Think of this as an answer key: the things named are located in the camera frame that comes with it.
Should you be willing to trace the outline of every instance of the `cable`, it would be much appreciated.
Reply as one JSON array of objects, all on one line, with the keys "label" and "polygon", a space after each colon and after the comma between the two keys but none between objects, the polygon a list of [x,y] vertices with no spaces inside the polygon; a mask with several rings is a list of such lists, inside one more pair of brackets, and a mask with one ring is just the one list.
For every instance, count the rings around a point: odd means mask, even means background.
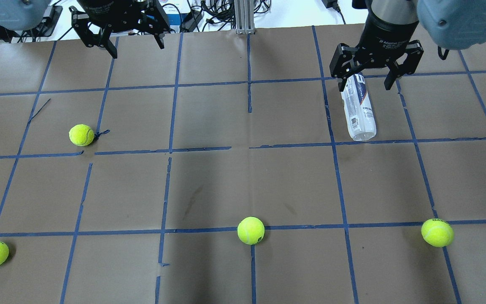
[{"label": "cable", "polygon": [[190,14],[192,15],[192,18],[194,19],[194,23],[196,23],[196,29],[198,31],[200,31],[200,28],[198,27],[198,21],[196,20],[196,16],[194,15],[194,13],[192,12],[192,8],[193,6],[191,6],[191,2],[189,2],[189,0],[187,0],[187,4],[189,5],[189,9],[191,10]]},{"label": "cable", "polygon": [[57,41],[60,41],[61,39],[63,39],[63,37],[65,37],[65,35],[67,35],[71,29],[73,29],[72,27],[70,29],[68,29]]},{"label": "cable", "polygon": [[332,8],[341,15],[341,18],[343,19],[343,23],[346,24],[346,20],[344,19],[343,12],[341,12],[341,7],[339,6],[339,2],[335,2],[332,6]]},{"label": "cable", "polygon": [[183,24],[183,17],[181,17],[181,11],[179,11],[179,8],[177,8],[177,6],[175,4],[171,4],[171,3],[166,3],[162,6],[162,8],[164,8],[164,6],[168,6],[168,5],[171,5],[175,8],[175,10],[177,10],[178,14],[179,14],[179,20],[181,21],[180,24]]},{"label": "cable", "polygon": [[225,22],[224,25],[222,25],[222,27],[220,27],[220,29],[218,29],[217,31],[220,31],[222,30],[223,27],[225,27],[229,22]]}]

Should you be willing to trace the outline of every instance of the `plastic water bottle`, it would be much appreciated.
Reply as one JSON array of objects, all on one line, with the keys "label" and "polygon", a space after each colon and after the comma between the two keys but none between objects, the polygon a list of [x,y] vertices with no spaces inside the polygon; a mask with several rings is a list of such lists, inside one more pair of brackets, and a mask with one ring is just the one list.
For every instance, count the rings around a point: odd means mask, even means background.
[{"label": "plastic water bottle", "polygon": [[355,141],[368,141],[376,135],[376,122],[363,75],[357,73],[346,81],[343,96],[348,133]]}]

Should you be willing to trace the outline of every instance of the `black cable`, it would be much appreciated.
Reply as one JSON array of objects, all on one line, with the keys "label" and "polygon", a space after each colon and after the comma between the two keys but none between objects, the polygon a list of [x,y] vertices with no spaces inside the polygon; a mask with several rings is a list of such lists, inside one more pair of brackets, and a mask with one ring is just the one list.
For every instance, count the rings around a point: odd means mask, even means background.
[{"label": "black cable", "polygon": [[344,19],[343,12],[341,12],[341,7],[339,6],[339,2],[335,2],[333,4],[333,9],[341,15],[341,18],[343,19],[343,23],[346,24],[346,20]]},{"label": "black cable", "polygon": [[194,13],[192,12],[192,6],[191,6],[191,2],[189,2],[189,0],[187,0],[187,4],[189,5],[189,9],[191,10],[190,14],[192,15],[192,18],[194,19],[194,23],[196,23],[196,29],[198,31],[200,31],[200,28],[198,27],[198,21],[196,20],[196,16],[194,15]]},{"label": "black cable", "polygon": [[181,23],[180,24],[183,24],[183,17],[181,17],[181,11],[179,11],[179,8],[177,8],[177,6],[175,4],[171,4],[171,3],[166,3],[162,6],[162,8],[164,8],[164,6],[168,6],[168,5],[171,5],[175,8],[175,10],[177,10],[178,14],[179,14],[179,20],[181,20]]},{"label": "black cable", "polygon": [[65,37],[65,35],[67,35],[71,31],[71,29],[73,28],[71,27],[70,29],[68,29],[57,41],[63,39],[63,37]]},{"label": "black cable", "polygon": [[222,30],[222,28],[223,28],[223,27],[225,27],[225,26],[226,26],[228,23],[229,23],[229,22],[225,22],[225,23],[222,25],[222,27],[220,27],[220,29],[218,29],[217,31]]}]

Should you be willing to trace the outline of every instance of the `wire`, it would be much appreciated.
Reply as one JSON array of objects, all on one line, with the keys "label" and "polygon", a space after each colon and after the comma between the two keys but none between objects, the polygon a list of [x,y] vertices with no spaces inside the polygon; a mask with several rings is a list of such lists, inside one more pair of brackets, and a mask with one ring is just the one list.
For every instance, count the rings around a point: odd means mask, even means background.
[{"label": "wire", "polygon": [[171,4],[171,3],[166,3],[162,6],[162,8],[164,8],[164,6],[173,6],[175,8],[175,10],[177,10],[178,14],[179,14],[179,20],[181,20],[181,23],[180,24],[183,24],[183,17],[181,17],[181,11],[179,10],[179,8],[177,8],[177,6],[175,4]]},{"label": "wire", "polygon": [[192,12],[192,8],[193,6],[191,6],[191,2],[189,2],[189,0],[187,0],[187,4],[189,5],[189,9],[191,10],[190,14],[192,15],[192,18],[194,19],[194,23],[196,24],[196,29],[198,31],[200,31],[200,28],[198,27],[198,21],[196,20],[196,16],[194,15],[194,13]]},{"label": "wire", "polygon": [[65,35],[67,35],[71,29],[73,29],[72,27],[70,29],[68,29],[57,41],[60,41],[61,39],[63,39],[63,37],[65,37]]},{"label": "wire", "polygon": [[229,22],[225,22],[225,23],[222,25],[222,27],[220,27],[220,29],[218,29],[217,31],[222,30],[222,28],[223,28],[223,27],[225,27],[225,26],[226,26],[228,23],[229,23]]},{"label": "wire", "polygon": [[339,2],[335,2],[333,4],[333,9],[341,15],[341,18],[343,19],[343,23],[346,24],[346,20],[344,19],[343,12],[341,12],[341,7],[339,6]]}]

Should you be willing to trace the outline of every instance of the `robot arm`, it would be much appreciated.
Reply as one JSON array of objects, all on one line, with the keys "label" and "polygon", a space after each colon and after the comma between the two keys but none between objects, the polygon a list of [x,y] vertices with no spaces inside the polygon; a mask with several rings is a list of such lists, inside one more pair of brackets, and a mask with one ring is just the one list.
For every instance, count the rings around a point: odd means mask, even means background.
[{"label": "robot arm", "polygon": [[[413,74],[424,52],[418,40],[411,41],[419,22],[446,50],[486,42],[486,0],[353,0],[352,6],[366,8],[369,15],[359,44],[340,43],[333,55],[329,69],[341,91],[348,77],[363,69],[388,67],[386,90],[399,77]],[[397,63],[404,54],[405,61]]]}]

